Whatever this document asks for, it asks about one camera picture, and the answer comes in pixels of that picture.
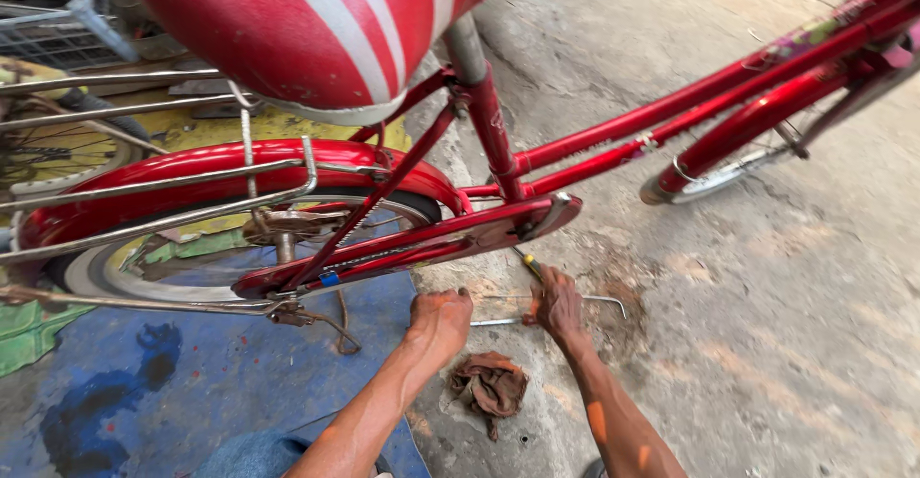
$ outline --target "screwdriver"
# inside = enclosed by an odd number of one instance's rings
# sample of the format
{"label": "screwdriver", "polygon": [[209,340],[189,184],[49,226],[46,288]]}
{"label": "screwdriver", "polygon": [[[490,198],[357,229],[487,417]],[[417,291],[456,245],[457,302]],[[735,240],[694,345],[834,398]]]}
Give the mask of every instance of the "screwdriver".
{"label": "screwdriver", "polygon": [[540,279],[540,282],[543,282],[543,275],[540,274],[540,263],[536,261],[536,258],[530,253],[524,253],[516,246],[512,246],[512,250],[521,256],[524,265],[530,268],[530,271],[534,272],[536,278]]}

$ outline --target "rag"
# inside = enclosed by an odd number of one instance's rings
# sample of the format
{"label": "rag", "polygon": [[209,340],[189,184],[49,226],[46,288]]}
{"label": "rag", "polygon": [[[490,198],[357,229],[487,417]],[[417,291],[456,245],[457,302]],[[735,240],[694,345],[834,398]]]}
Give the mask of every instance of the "rag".
{"label": "rag", "polygon": [[451,389],[474,413],[485,417],[489,438],[499,439],[498,421],[521,411],[527,374],[507,355],[490,351],[473,354],[454,369]]}

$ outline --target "blue tape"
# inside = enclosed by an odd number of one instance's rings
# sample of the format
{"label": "blue tape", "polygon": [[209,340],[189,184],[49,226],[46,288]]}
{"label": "blue tape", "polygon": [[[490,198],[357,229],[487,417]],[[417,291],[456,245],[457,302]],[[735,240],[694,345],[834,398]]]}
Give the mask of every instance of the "blue tape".
{"label": "blue tape", "polygon": [[336,272],[320,273],[319,282],[322,282],[325,287],[339,284],[339,274]]}

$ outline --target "red fender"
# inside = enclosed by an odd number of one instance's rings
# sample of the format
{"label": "red fender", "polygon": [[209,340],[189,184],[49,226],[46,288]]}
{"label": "red fender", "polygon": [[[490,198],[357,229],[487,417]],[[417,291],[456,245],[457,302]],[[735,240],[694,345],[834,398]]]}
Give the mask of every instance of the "red fender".
{"label": "red fender", "polygon": [[[397,164],[405,153],[390,149],[393,163]],[[374,147],[347,140],[314,140],[316,161],[344,165],[374,165]],[[260,140],[253,143],[255,163],[281,159],[298,159],[304,156],[299,138]],[[150,182],[179,176],[201,174],[242,167],[243,143],[235,142],[188,149],[161,157],[142,160],[98,175],[67,190],[68,193],[104,189],[129,183]],[[362,174],[339,171],[319,171],[320,187],[373,186],[371,179]],[[301,167],[263,172],[256,176],[260,192],[281,191],[301,185],[306,179],[306,169]],[[422,161],[398,189],[428,196],[454,212],[462,214],[461,194],[440,171]],[[117,227],[143,216],[175,210],[195,204],[245,196],[245,178],[231,178],[213,182],[194,183],[181,187],[132,193],[104,199],[46,206],[29,215],[19,234],[23,248],[36,248],[68,240],[81,239]]]}

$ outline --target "seat post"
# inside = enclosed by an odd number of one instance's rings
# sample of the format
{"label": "seat post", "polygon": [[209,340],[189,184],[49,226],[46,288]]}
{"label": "seat post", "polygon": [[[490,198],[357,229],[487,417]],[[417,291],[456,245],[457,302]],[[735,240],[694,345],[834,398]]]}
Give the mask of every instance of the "seat post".
{"label": "seat post", "polygon": [[464,13],[443,36],[447,56],[454,65],[457,79],[467,86],[477,85],[486,78],[486,57],[482,53],[473,13]]}

